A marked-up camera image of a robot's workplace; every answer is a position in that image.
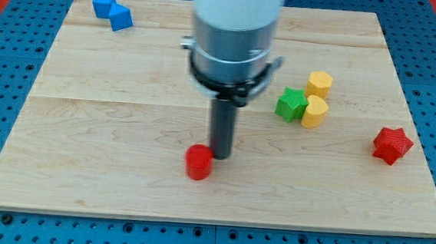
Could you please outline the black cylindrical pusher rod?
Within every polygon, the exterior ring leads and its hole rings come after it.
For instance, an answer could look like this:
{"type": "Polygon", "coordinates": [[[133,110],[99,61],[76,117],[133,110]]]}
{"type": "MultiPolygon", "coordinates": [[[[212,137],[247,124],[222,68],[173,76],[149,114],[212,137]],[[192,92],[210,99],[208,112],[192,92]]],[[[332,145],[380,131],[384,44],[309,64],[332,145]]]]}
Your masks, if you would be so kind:
{"type": "Polygon", "coordinates": [[[237,106],[224,99],[212,100],[210,149],[218,160],[227,159],[233,148],[237,106]]]}

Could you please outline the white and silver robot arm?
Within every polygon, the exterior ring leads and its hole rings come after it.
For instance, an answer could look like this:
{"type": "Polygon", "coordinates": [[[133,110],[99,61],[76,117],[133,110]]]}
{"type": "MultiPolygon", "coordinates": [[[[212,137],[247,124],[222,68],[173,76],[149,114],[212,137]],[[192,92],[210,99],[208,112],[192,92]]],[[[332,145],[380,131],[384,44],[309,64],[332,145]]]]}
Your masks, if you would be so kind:
{"type": "Polygon", "coordinates": [[[224,160],[233,148],[237,110],[269,86],[283,59],[269,60],[285,0],[193,0],[190,73],[211,98],[210,149],[224,160]]]}

